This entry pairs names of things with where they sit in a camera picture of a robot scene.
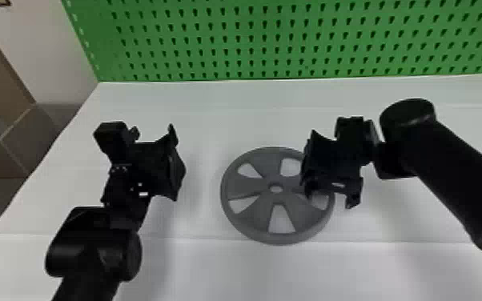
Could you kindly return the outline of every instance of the wheel center hole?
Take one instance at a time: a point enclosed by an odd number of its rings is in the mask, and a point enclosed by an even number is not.
[[[278,194],[279,192],[282,192],[284,189],[283,189],[282,186],[280,186],[279,184],[271,184],[271,185],[269,186],[269,190],[270,190],[272,193]]]

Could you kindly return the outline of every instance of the green pegboard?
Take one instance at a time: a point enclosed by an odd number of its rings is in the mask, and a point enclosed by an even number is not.
[[[100,81],[482,73],[482,0],[62,0]]]

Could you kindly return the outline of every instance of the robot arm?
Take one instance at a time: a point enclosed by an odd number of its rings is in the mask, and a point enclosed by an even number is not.
[[[112,167],[103,207],[74,208],[46,254],[49,275],[62,277],[53,300],[112,300],[121,282],[139,272],[142,245],[137,231],[155,195],[173,201],[185,176],[174,127],[155,142],[136,142],[136,127],[102,123],[95,140]]]
[[[385,142],[371,120],[339,118],[336,140],[312,132],[301,175],[307,195],[345,193],[346,206],[360,202],[360,168],[374,163],[380,179],[418,177],[458,218],[482,250],[482,154],[436,119],[424,99],[407,99],[380,116]]]

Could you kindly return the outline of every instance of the white table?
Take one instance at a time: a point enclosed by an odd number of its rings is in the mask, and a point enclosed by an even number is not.
[[[433,101],[482,152],[482,75],[101,83],[0,218],[0,300],[54,294],[46,249],[72,207],[99,205],[109,162],[91,134],[113,120],[143,141],[174,123],[188,170],[177,203],[152,200],[142,269],[117,300],[482,300],[482,251],[418,179],[383,182],[365,167],[361,205],[346,211],[339,197],[325,229],[289,247],[245,239],[221,209],[222,174],[245,151],[302,150],[311,129],[331,136],[339,116],[377,120],[410,97]]]

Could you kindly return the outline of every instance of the gray wheel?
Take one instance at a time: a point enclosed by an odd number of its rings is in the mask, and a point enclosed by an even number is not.
[[[224,173],[220,185],[220,198],[224,212],[234,227],[250,239],[261,243],[284,245],[309,239],[325,227],[331,217],[335,198],[327,195],[325,208],[318,208],[303,196],[300,175],[282,175],[284,159],[301,162],[303,153],[286,147],[263,147],[238,157]],[[241,175],[239,168],[250,164],[261,177]],[[235,213],[231,202],[258,196],[244,210]],[[269,231],[271,214],[276,206],[282,206],[291,225],[290,233]]]

